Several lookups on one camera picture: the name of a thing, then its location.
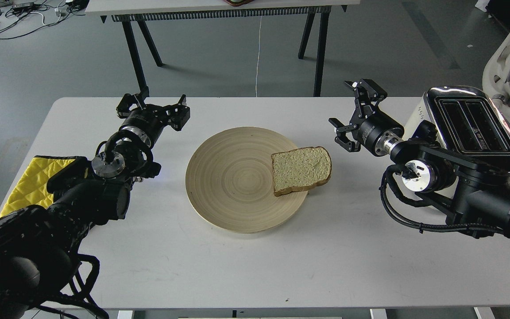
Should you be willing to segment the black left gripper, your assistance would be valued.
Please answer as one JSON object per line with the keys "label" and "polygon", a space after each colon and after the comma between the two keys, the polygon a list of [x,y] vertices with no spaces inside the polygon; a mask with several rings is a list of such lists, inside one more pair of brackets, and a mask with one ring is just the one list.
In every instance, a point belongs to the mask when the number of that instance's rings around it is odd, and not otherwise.
{"label": "black left gripper", "polygon": [[117,116],[125,121],[120,127],[136,134],[146,145],[154,146],[168,125],[181,131],[190,119],[190,107],[183,94],[174,105],[146,105],[148,93],[126,93],[116,107]]}

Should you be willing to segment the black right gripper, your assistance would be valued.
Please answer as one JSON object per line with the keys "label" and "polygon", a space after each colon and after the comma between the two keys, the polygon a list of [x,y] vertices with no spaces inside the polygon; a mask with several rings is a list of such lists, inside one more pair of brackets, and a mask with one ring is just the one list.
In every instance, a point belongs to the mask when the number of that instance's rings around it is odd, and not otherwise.
{"label": "black right gripper", "polygon": [[[334,141],[349,153],[359,152],[361,145],[376,157],[390,153],[390,148],[402,140],[404,127],[392,117],[380,111],[379,103],[388,97],[388,93],[372,79],[360,79],[356,82],[344,81],[355,96],[354,117],[367,117],[360,126],[349,123],[344,125],[337,118],[329,118],[334,126]],[[348,138],[354,133],[355,140]]]}

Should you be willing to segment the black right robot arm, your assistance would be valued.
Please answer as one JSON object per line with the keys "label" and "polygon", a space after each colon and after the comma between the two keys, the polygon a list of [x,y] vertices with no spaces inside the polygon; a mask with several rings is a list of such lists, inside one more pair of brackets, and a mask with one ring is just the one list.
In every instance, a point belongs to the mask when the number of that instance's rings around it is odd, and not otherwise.
{"label": "black right robot arm", "polygon": [[338,143],[364,147],[392,164],[381,177],[389,216],[419,232],[459,232],[510,239],[510,129],[489,97],[470,86],[439,86],[423,96],[425,111],[410,137],[379,105],[387,93],[372,79],[346,81],[355,96],[348,124],[336,118]]}

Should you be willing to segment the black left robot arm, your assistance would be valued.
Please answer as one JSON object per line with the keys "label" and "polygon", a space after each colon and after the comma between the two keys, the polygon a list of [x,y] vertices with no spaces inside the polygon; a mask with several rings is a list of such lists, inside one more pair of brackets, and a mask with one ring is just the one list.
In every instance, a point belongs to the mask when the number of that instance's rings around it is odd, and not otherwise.
{"label": "black left robot arm", "polygon": [[126,93],[116,109],[124,122],[95,157],[75,157],[49,179],[50,206],[32,204],[0,218],[0,319],[20,319],[33,308],[73,318],[46,302],[109,317],[91,297],[99,259],[79,253],[81,242],[94,226],[125,218],[133,185],[160,173],[152,149],[162,130],[180,131],[190,119],[186,95],[166,106],[147,97],[148,89]]}

